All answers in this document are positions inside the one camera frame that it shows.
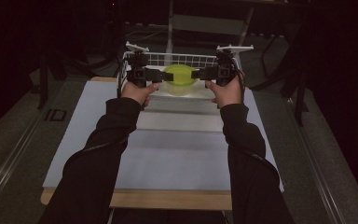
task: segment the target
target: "person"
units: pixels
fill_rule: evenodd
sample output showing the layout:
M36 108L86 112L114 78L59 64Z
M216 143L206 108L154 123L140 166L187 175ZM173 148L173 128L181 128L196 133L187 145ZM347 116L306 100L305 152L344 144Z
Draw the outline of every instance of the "person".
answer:
M239 78L233 78L225 87L212 81L205 84L215 95L212 101L220 108L223 134L228 142L234 223L294 223L276 174L260 160L266 155L265 142L258 128L246 121L248 108L241 99ZM142 105L148 106L149 94L157 89L158 83L138 88L127 82L120 98L106 102L106 113L99 119L85 148L65 164L62 180L39 219L40 224L108 222L120 156L126 149L130 133L136 130ZM147 211L134 214L137 215L127 217L147 223L142 217L134 219ZM168 223L167 220L161 213L149 219L150 223ZM118 222L130 223L123 217L120 222L114 215L113 223Z

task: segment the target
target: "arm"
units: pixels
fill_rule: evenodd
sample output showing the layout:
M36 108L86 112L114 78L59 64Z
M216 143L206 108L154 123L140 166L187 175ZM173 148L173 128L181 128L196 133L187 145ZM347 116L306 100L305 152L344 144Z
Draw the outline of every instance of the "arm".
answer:
M107 223L127 137L136 129L141 104L147 105L147 95L158 88L126 86L122 98L106 102L106 114L99 119L85 149L65 164L62 180L39 223Z
M246 120L249 109L241 101L239 83L237 77L225 87L206 83L216 96L213 101L221 108L224 122L234 223L294 223L274 168L262 162L265 142L259 129Z

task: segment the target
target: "floor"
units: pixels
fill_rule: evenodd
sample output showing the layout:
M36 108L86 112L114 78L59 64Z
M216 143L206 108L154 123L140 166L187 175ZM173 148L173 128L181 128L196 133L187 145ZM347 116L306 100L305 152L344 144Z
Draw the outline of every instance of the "floor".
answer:
M126 39L131 43L150 51L165 51L165 28L127 28ZM175 53L214 55L217 45L237 42L236 36L227 35L173 35ZM250 35L245 39L244 46L255 47L240 54L248 86L267 80L260 55L268 42L263 36ZM269 72L279 64L287 47L283 38L272 46L266 56ZM96 72L112 76L116 68L116 64L111 64ZM40 202L41 186L70 121L54 122L46 115L49 109L65 110L70 118L87 78L73 72L65 81L50 80L50 101L44 110L36 109L38 95L27 93L0 120L0 170L6 169L1 173L6 175L0 185L0 223L36 223L40 217L44 209ZM306 92L308 112L303 113L301 128L294 120L290 99L279 94L281 86L281 82L276 83L254 95L282 175L283 196L296 223L358 223L358 186L312 92ZM13 151L18 159L8 161Z

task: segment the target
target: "black sleeve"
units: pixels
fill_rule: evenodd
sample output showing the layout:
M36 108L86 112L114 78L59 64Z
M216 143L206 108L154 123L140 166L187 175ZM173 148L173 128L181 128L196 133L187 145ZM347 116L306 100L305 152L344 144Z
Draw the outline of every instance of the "black sleeve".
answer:
M265 158L266 145L257 126L246 121L248 111L243 104L226 105L220 111L228 143L234 223L294 223L274 172L257 158Z
M39 223L107 223L121 154L127 147L128 135L136 129L140 111L139 103L129 98L106 102L106 114L80 152L105 147L67 162Z

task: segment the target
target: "hand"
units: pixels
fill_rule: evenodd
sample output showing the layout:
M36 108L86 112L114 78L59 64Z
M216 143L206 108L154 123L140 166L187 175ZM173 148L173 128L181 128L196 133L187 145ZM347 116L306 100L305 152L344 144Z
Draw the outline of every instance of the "hand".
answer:
M242 93L238 77L234 77L226 86L221 87L212 81L205 81L205 85L214 93L212 102L217 103L219 108L225 105L241 104Z
M159 83L153 83L147 87L139 88L132 82L127 82L124 85L121 97L131 98L132 100L137 101L140 105L145 104L145 106L148 106L150 102L149 94L156 91L158 87Z

